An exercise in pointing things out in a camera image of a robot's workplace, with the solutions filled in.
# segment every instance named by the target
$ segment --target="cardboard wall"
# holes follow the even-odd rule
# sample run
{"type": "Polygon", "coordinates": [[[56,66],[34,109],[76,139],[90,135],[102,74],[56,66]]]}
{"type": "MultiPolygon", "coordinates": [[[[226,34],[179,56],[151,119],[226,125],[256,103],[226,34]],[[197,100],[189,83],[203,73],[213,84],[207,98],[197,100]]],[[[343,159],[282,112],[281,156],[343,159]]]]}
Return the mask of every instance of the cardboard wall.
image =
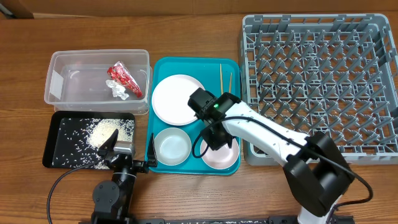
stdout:
{"type": "Polygon", "coordinates": [[[397,0],[0,0],[0,2],[7,2],[8,4],[5,5],[13,5],[13,8],[16,5],[21,7],[19,14],[22,17],[32,17],[33,14],[158,16],[235,13],[364,13],[398,10],[397,0]]]}

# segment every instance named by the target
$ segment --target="red wrapper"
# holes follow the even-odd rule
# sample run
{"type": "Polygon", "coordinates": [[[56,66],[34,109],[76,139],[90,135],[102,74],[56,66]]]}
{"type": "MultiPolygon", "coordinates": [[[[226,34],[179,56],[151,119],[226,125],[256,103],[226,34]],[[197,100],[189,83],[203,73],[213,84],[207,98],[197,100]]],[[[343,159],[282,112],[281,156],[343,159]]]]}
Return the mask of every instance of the red wrapper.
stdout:
{"type": "Polygon", "coordinates": [[[113,80],[131,90],[137,97],[142,97],[141,89],[122,62],[116,62],[113,67],[110,67],[108,74],[113,80]]]}

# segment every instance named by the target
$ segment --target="dish rack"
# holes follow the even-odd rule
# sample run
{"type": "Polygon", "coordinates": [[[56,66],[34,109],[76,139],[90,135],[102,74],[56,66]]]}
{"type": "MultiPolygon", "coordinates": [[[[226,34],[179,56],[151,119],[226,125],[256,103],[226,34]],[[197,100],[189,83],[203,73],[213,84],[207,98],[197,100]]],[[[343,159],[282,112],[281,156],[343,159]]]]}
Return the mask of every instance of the dish rack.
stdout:
{"type": "MultiPolygon", "coordinates": [[[[398,164],[397,60],[382,14],[243,19],[243,100],[286,128],[326,133],[351,163],[398,164]]],[[[248,142],[244,158],[277,164],[248,142]]]]}

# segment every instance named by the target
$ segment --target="snack wrapper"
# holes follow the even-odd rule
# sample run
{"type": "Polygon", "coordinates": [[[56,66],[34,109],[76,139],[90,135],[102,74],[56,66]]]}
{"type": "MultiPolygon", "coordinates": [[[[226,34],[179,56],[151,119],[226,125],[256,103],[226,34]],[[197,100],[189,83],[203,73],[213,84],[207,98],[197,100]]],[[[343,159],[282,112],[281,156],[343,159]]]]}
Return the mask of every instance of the snack wrapper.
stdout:
{"type": "Polygon", "coordinates": [[[126,88],[122,85],[120,85],[118,82],[115,80],[106,80],[106,85],[112,89],[112,95],[113,97],[120,97],[122,100],[126,100],[129,95],[125,93],[126,88]]]}
{"type": "Polygon", "coordinates": [[[122,62],[118,61],[110,67],[108,74],[114,81],[131,90],[138,98],[142,97],[141,89],[122,62]]]}

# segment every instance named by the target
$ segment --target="chopsticks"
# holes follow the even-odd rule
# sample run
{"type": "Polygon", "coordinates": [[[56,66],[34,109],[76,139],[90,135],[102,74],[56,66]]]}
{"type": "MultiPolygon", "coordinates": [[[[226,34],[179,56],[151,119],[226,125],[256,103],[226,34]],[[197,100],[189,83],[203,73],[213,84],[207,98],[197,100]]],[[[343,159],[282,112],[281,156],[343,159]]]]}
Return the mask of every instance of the chopsticks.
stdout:
{"type": "Polygon", "coordinates": [[[229,75],[229,93],[231,93],[231,87],[232,87],[231,85],[232,85],[232,72],[229,75]]]}
{"type": "MultiPolygon", "coordinates": [[[[221,64],[220,64],[220,83],[221,83],[221,94],[224,93],[224,88],[223,88],[223,71],[221,69],[221,64]]],[[[232,88],[232,72],[229,75],[229,93],[231,93],[231,88],[232,88]]]]}
{"type": "Polygon", "coordinates": [[[220,64],[220,81],[221,81],[221,94],[224,93],[224,89],[223,89],[223,71],[221,71],[221,64],[220,64]]]}

